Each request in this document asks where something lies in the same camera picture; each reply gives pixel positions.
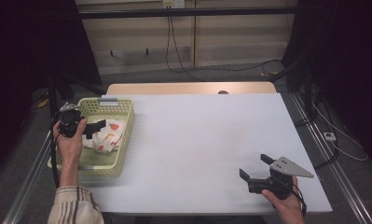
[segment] wall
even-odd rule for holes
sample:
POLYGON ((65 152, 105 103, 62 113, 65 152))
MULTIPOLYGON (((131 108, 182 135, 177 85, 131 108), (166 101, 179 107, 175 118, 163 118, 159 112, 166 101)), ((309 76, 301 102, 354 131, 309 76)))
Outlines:
MULTIPOLYGON (((162 1, 78 0, 79 11, 162 8, 162 1)), ((296 0, 186 0, 186 7, 284 7, 296 0)), ((246 15, 172 18, 183 66, 260 63, 281 59, 293 15, 246 15)), ((101 75, 165 69, 168 18, 84 20, 101 75)), ((168 64, 180 67, 170 36, 168 64)))

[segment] white cloth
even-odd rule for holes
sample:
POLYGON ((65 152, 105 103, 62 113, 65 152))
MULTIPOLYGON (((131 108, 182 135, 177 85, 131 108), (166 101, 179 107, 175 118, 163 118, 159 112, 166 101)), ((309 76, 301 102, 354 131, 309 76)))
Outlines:
POLYGON ((84 147, 94 148, 98 152, 111 152, 121 139, 126 125, 125 120, 107 119, 106 127, 92 135, 92 139, 87 139, 83 135, 84 147))

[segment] electrical cord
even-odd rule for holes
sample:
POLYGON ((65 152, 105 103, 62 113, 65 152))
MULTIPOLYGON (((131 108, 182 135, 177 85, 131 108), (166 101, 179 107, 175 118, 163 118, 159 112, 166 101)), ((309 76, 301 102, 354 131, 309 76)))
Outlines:
POLYGON ((333 141, 330 141, 330 142, 331 142, 331 144, 333 145, 333 147, 334 147, 336 150, 342 152, 343 154, 345 154, 345 155, 348 156, 348 157, 351 157, 351 158, 353 158, 353 159, 355 159, 355 160, 357 160, 357 161, 366 161, 366 160, 368 159, 368 154, 365 154, 365 157, 362 158, 362 159, 360 159, 360 158, 354 157, 354 156, 350 155, 349 153, 343 151, 342 149, 340 149, 339 147, 337 147, 336 145, 334 145, 334 142, 333 142, 333 141))
POLYGON ((265 73, 264 64, 261 64, 261 69, 262 69, 262 80, 261 80, 261 81, 265 81, 265 76, 266 76, 267 74, 265 73))
POLYGON ((301 127, 301 126, 304 126, 304 125, 311 125, 312 122, 315 121, 317 117, 317 114, 313 113, 313 117, 312 118, 304 118, 304 119, 301 119, 299 121, 296 121, 294 122, 294 126, 296 126, 296 128, 298 127, 301 127))
POLYGON ((58 188, 60 186, 60 178, 58 175, 58 167, 57 167, 57 151, 56 151, 56 142, 58 139, 57 135, 54 139, 54 125, 58 121, 57 117, 60 114, 60 112, 56 112, 54 116, 52 116, 51 119, 51 126, 50 126, 50 132, 51 132, 51 171, 52 175, 54 177, 55 187, 58 188))
MULTIPOLYGON (((330 111, 328 110, 328 107, 327 107, 327 105, 325 104, 325 102, 324 102, 323 98, 321 97, 321 95, 320 95, 319 98, 320 98, 320 102, 323 103, 323 106, 324 106, 324 108, 325 108, 325 111, 327 112, 328 119, 330 120, 331 123, 334 123, 334 122, 333 122, 333 119, 332 119, 332 117, 331 117, 331 113, 330 113, 330 111)), ((328 127, 328 124, 327 124, 327 122, 325 122, 325 120, 324 120, 324 123, 325 123, 325 126, 326 126, 327 130, 330 130, 330 128, 328 127)), ((337 136, 337 131, 336 131, 335 129, 332 131, 332 133, 334 133, 334 135, 337 136)), ((336 147, 338 147, 338 141, 335 141, 335 143, 333 143, 333 144, 334 144, 336 147)), ((329 164, 329 163, 335 161, 335 160, 338 158, 338 156, 339 156, 339 150, 337 150, 337 149, 335 148, 335 149, 334 149, 334 154, 331 156, 331 158, 328 159, 327 161, 321 163, 320 165, 315 166, 314 169, 317 170, 317 169, 319 169, 319 168, 325 166, 326 164, 329 164)))
POLYGON ((170 66, 169 66, 169 63, 168 63, 168 50, 169 50, 169 42, 170 42, 170 36, 171 36, 171 25, 172 25, 172 37, 173 37, 173 42, 174 42, 174 46, 175 46, 175 49, 176 49, 176 54, 177 54, 177 58, 179 60, 179 63, 180 65, 182 66, 182 69, 186 72, 186 74, 189 76, 189 77, 192 77, 198 81, 202 81, 202 82, 205 82, 205 80, 203 79, 200 79, 198 77, 193 77, 191 76, 187 70, 183 67, 183 63, 182 63, 182 60, 180 59, 180 54, 179 54, 179 50, 177 48, 177 43, 176 43, 176 38, 174 37, 174 28, 173 28, 173 20, 172 20, 172 17, 168 17, 168 44, 167 44, 167 48, 166 48, 166 64, 168 65, 168 68, 169 70, 173 71, 170 66))
MULTIPOLYGON (((316 104, 315 104, 314 102, 312 102, 312 105, 313 105, 313 107, 316 109, 317 113, 321 116, 321 118, 325 121, 325 123, 328 124, 329 126, 331 126, 332 128, 334 128, 334 135, 335 135, 335 136, 337 136, 336 131, 338 131, 338 132, 342 133, 344 136, 346 136, 347 138, 349 138, 350 140, 352 140, 352 142, 353 142, 354 144, 356 144, 358 147, 363 148, 363 147, 362 147, 358 142, 356 142, 354 139, 352 139, 351 137, 349 137, 347 134, 345 134, 345 133, 342 132, 339 128, 337 128, 334 124, 332 124, 332 119, 331 119, 331 116, 330 116, 330 114, 329 114, 329 112, 328 112, 328 109, 326 108, 326 105, 324 105, 324 106, 325 106, 325 108, 326 108, 326 110, 327 110, 327 112, 328 112, 328 116, 329 116, 331 122, 330 122, 330 121, 329 121, 329 120, 328 120, 328 119, 323 115, 323 113, 319 110, 319 108, 316 106, 316 104)), ((354 156, 352 156, 352 155, 346 153, 346 152, 343 151, 342 149, 340 149, 336 144, 334 144, 333 141, 331 141, 331 143, 332 143, 332 145, 333 145, 333 147, 334 147, 334 149, 335 149, 334 155, 333 155, 333 156, 332 156, 328 161, 326 161, 326 162, 324 162, 324 163, 322 163, 322 164, 316 166, 315 169, 318 169, 318 168, 320 168, 320 167, 322 167, 322 166, 324 166, 324 165, 326 165, 326 164, 328 164, 328 163, 330 163, 330 162, 336 160, 337 157, 338 157, 338 152, 339 152, 339 151, 342 152, 343 154, 345 154, 345 155, 347 155, 347 156, 349 156, 349 157, 355 159, 355 160, 358 160, 358 161, 366 161, 366 160, 368 159, 368 155, 367 155, 367 154, 365 154, 365 157, 362 158, 362 159, 360 159, 360 158, 356 158, 356 157, 354 157, 354 156)))
POLYGON ((240 69, 227 69, 227 68, 193 68, 193 69, 185 69, 183 67, 183 63, 182 63, 182 61, 180 59, 179 51, 178 51, 178 48, 177 48, 177 42, 176 42, 176 38, 175 38, 175 34, 174 34, 174 29, 173 29, 172 17, 168 17, 168 41, 167 41, 167 47, 166 47, 166 64, 168 66, 168 69, 171 70, 174 73, 187 73, 187 75, 189 77, 195 78, 195 79, 197 79, 199 81, 206 81, 206 80, 202 80, 202 79, 197 78, 197 77, 193 77, 188 72, 190 72, 190 71, 203 71, 203 70, 207 70, 207 71, 208 70, 213 70, 213 71, 240 72, 240 71, 251 70, 251 69, 254 69, 254 68, 257 68, 257 67, 260 67, 261 66, 262 69, 263 69, 263 73, 265 74, 264 65, 267 64, 267 63, 271 63, 271 62, 281 62, 281 60, 279 60, 279 59, 272 59, 272 60, 265 61, 263 63, 260 63, 258 65, 252 66, 252 67, 246 67, 246 68, 240 68, 240 69), (178 61, 179 61, 180 65, 181 65, 181 67, 182 67, 182 70, 181 71, 175 71, 175 70, 173 70, 169 66, 168 53, 169 53, 169 44, 170 44, 170 39, 171 39, 171 29, 172 29, 172 39, 173 39, 173 42, 174 42, 174 47, 176 49, 177 58, 178 58, 178 61))
POLYGON ((277 181, 278 183, 280 183, 281 185, 283 185, 285 188, 287 188, 288 190, 290 190, 290 192, 296 196, 297 199, 299 199, 299 201, 301 202, 301 212, 302 212, 302 216, 305 216, 305 214, 307 213, 307 205, 305 203, 305 200, 304 200, 304 196, 302 195, 302 192, 301 190, 298 188, 297 185, 295 185, 293 183, 293 186, 291 188, 289 188, 287 185, 285 185, 280 179, 272 176, 272 179, 274 179, 275 181, 277 181), (296 193, 294 190, 293 190, 293 187, 296 187, 296 190, 298 190, 299 194, 296 193))

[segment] metal rail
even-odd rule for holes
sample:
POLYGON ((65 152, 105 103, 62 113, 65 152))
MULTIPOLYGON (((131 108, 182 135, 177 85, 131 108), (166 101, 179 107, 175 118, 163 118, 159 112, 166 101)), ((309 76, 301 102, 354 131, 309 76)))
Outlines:
POLYGON ((50 132, 48 132, 46 140, 44 141, 43 146, 40 148, 40 152, 38 153, 37 158, 34 161, 31 171, 27 175, 25 181, 22 184, 21 190, 18 192, 17 197, 8 210, 6 217, 3 220, 3 224, 16 224, 20 222, 26 204, 31 198, 37 178, 40 176, 40 173, 43 170, 43 166, 48 161, 50 143, 50 132))
POLYGON ((84 12, 50 12, 30 13, 39 18, 55 20, 90 20, 146 17, 184 17, 184 16, 230 16, 230 15, 269 15, 310 13, 323 7, 220 7, 220 8, 171 8, 140 9, 119 11, 84 11, 84 12))

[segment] white panel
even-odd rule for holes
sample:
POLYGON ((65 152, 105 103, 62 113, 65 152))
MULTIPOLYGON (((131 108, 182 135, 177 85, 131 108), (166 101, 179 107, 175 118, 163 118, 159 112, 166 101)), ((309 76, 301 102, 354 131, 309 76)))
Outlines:
MULTIPOLYGON (((316 176, 279 93, 123 95, 135 121, 120 177, 81 178, 105 212, 261 215, 274 212, 248 192, 242 168, 267 178, 259 157, 285 156, 316 176)), ((331 206, 317 177, 300 177, 309 212, 331 206)))
MULTIPOLYGON (((172 21, 177 46, 190 46, 191 19, 172 21)), ((84 20, 84 26, 93 51, 166 48, 168 44, 167 18, 84 20)))

